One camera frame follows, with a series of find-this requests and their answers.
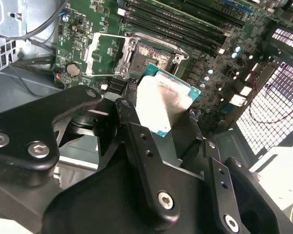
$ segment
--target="motherboard slot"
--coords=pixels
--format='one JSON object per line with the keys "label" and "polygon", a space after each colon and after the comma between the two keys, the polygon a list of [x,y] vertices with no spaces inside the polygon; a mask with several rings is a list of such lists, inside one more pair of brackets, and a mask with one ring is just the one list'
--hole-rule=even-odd
{"label": "motherboard slot", "polygon": [[204,13],[206,15],[209,16],[213,16],[214,18],[218,19],[218,20],[222,20],[224,22],[228,22],[234,26],[237,26],[239,28],[242,28],[244,25],[244,22],[236,19],[232,16],[229,16],[225,13],[222,13],[220,11],[217,11],[215,9],[212,9],[208,6],[205,6],[199,2],[197,2],[196,0],[185,0],[184,2],[185,4],[191,5],[192,7],[196,7],[198,9],[199,12]]}
{"label": "motherboard slot", "polygon": [[144,1],[133,0],[129,1],[127,4],[129,7],[133,7],[136,10],[148,12],[160,18],[169,20],[172,24],[183,26],[186,29],[190,29],[191,31],[195,31],[201,35],[204,35],[205,37],[211,38],[216,42],[223,43],[226,38],[221,31],[217,31],[215,29],[206,27],[205,25],[195,23],[184,17],[178,16]]}
{"label": "motherboard slot", "polygon": [[205,46],[220,46],[221,45],[220,43],[217,43],[214,40],[205,37],[204,35],[201,35],[195,31],[184,28],[181,25],[172,23],[168,20],[165,20],[163,18],[160,18],[148,12],[136,11],[136,9],[133,9],[132,7],[129,8],[129,12],[133,17],[145,18],[147,19],[147,21],[150,21],[153,24],[156,24],[160,27],[164,27],[167,30],[174,32],[178,35],[192,38],[193,40],[200,42],[202,45],[205,45]]}
{"label": "motherboard slot", "polygon": [[151,35],[157,34],[154,36],[161,38],[169,43],[172,43],[175,45],[184,44],[184,45],[191,47],[193,49],[197,49],[202,52],[205,52],[211,56],[213,56],[215,54],[214,47],[212,47],[212,46],[207,47],[207,46],[199,43],[198,41],[195,41],[191,38],[179,35],[175,32],[170,31],[167,28],[160,27],[156,24],[153,24],[150,21],[147,21],[146,19],[139,18],[139,17],[132,17],[132,16],[125,16],[125,18],[126,18],[125,22],[127,24],[131,24],[133,26],[138,26],[138,27],[142,28],[142,30],[141,30],[142,32],[148,31],[149,34],[151,34]]}

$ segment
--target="screw hole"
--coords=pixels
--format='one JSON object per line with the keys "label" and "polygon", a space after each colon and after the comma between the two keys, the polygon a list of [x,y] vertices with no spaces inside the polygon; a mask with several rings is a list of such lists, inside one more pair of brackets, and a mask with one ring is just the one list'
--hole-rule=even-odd
{"label": "screw hole", "polygon": [[140,137],[141,137],[143,140],[146,140],[146,139],[147,139],[146,135],[144,135],[144,134],[140,134]]}
{"label": "screw hole", "polygon": [[225,174],[225,173],[223,172],[223,170],[221,170],[221,169],[218,169],[218,171],[219,171],[219,173],[222,174],[222,175]]}
{"label": "screw hole", "polygon": [[235,223],[234,223],[232,220],[230,220],[229,223],[230,223],[233,227],[235,227]]}
{"label": "screw hole", "polygon": [[149,156],[149,157],[152,157],[153,156],[153,153],[150,150],[147,150],[146,151],[146,155]]}
{"label": "screw hole", "polygon": [[225,189],[228,189],[228,186],[224,182],[221,182],[221,186],[223,186]]}

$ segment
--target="capacitor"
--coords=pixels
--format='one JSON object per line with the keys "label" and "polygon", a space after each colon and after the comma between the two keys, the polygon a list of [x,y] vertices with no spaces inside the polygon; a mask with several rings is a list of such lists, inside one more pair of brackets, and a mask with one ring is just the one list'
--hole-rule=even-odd
{"label": "capacitor", "polygon": [[80,66],[76,63],[71,63],[66,67],[67,73],[69,73],[71,76],[76,77],[80,74],[81,69]]}
{"label": "capacitor", "polygon": [[233,74],[234,74],[235,76],[238,76],[238,75],[240,74],[240,72],[238,71],[238,69],[234,68],[234,70],[233,70]]}
{"label": "capacitor", "polygon": [[253,59],[254,57],[250,52],[247,52],[247,51],[244,54],[246,57],[248,57],[248,59]]}
{"label": "capacitor", "polygon": [[199,87],[200,87],[200,89],[204,89],[205,88],[205,84],[202,83],[202,84],[200,84]]}
{"label": "capacitor", "polygon": [[222,84],[216,84],[216,88],[218,91],[221,91],[223,89],[223,85]]}
{"label": "capacitor", "polygon": [[241,46],[237,46],[235,49],[234,49],[235,52],[239,53],[242,51],[242,47]]}
{"label": "capacitor", "polygon": [[237,52],[234,52],[234,53],[231,55],[231,58],[235,59],[236,57],[238,57],[238,53],[237,53]]}

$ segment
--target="circuit board component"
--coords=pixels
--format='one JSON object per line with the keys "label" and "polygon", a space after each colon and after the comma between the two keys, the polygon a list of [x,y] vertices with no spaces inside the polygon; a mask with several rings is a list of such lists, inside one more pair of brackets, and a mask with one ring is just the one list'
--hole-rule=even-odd
{"label": "circuit board component", "polygon": [[268,2],[72,0],[59,26],[56,69],[68,87],[121,93],[155,65],[200,89],[192,108],[203,113],[201,128],[212,129],[226,114],[226,93],[261,56],[267,26],[293,26],[266,11]]}

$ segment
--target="metal plate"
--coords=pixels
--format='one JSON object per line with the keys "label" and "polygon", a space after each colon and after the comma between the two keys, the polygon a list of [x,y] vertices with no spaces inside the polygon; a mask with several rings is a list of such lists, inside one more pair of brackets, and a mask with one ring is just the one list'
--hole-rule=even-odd
{"label": "metal plate", "polygon": [[26,34],[26,0],[0,0],[0,35]]}

